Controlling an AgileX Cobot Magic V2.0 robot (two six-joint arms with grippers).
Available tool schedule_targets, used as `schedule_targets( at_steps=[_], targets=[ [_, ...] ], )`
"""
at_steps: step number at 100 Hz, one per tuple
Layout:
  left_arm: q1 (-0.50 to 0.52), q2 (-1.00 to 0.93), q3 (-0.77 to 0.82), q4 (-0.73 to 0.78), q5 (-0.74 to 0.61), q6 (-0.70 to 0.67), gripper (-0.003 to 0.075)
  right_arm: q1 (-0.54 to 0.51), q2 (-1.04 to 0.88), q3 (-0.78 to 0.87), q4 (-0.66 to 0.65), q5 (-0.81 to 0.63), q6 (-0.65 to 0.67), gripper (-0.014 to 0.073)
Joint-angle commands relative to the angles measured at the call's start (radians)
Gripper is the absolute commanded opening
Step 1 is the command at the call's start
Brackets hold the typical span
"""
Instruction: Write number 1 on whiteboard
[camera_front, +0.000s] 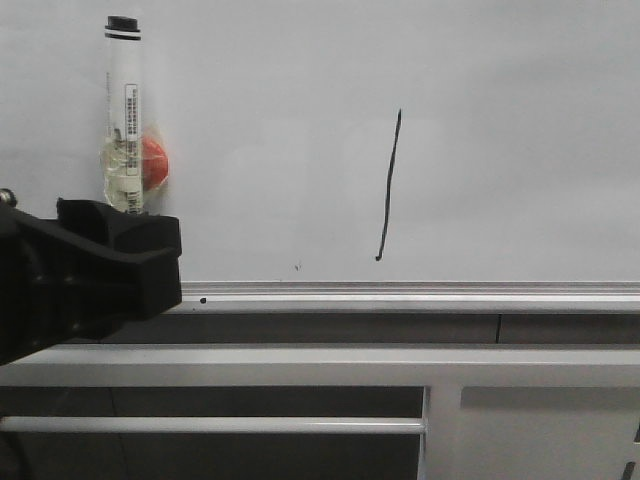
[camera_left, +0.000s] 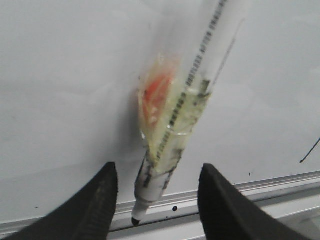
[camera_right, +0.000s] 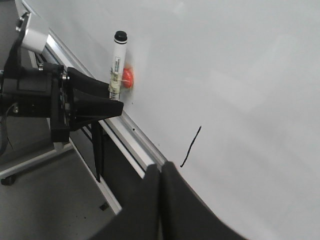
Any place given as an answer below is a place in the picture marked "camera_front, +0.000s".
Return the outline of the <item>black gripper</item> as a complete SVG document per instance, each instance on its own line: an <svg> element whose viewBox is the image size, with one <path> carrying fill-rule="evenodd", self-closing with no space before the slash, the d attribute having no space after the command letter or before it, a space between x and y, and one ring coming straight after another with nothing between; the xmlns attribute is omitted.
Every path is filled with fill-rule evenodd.
<svg viewBox="0 0 640 480"><path fill-rule="evenodd" d="M1 362L108 335L181 303L179 219L93 200L42 219L1 192Z"/></svg>

